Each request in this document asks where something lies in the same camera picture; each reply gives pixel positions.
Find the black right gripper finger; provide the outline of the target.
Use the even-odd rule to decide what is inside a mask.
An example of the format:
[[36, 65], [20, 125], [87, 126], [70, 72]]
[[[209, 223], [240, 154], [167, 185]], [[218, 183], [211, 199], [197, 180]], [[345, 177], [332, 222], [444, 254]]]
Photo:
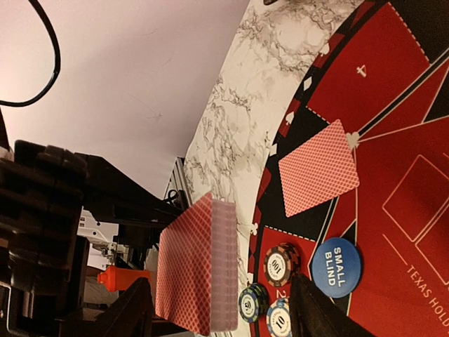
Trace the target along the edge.
[[365, 336], [366, 330], [346, 316], [304, 274], [294, 275], [290, 286], [293, 336]]

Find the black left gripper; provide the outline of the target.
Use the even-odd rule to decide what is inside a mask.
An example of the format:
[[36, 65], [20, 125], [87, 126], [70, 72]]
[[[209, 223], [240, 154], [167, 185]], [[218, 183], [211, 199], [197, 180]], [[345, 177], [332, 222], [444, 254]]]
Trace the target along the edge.
[[182, 210], [139, 186], [102, 157], [19, 140], [1, 160], [2, 336], [168, 336], [146, 278], [107, 309], [84, 305], [89, 242], [82, 211], [152, 244]]

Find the blue small blind button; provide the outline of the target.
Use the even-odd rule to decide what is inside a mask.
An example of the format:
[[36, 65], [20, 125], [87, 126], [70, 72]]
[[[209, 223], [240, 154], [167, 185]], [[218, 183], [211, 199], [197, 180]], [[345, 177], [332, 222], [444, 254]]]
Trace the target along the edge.
[[311, 277], [327, 297], [348, 296], [357, 287], [361, 275], [361, 256], [350, 241], [333, 237], [316, 249], [311, 261]]

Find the red brown poker chip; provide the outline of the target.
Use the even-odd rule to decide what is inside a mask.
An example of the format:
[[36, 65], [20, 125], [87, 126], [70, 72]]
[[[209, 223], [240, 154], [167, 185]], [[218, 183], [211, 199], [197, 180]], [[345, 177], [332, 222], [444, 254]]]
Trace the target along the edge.
[[270, 248], [264, 257], [263, 271], [268, 284], [280, 288], [289, 284], [300, 270], [301, 260], [297, 248], [288, 242]]

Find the red playing card deck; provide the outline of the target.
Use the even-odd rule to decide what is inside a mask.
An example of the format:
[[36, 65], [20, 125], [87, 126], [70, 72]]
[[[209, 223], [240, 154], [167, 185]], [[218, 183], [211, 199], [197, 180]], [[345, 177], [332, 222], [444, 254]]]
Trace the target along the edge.
[[238, 327], [236, 207], [203, 195], [160, 236], [156, 315], [193, 333]]

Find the single red playing card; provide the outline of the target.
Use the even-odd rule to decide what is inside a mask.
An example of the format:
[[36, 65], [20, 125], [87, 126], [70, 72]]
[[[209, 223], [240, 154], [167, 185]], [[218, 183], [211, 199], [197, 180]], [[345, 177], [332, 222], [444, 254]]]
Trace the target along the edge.
[[339, 119], [282, 158], [279, 173], [288, 218], [360, 184], [347, 134]]

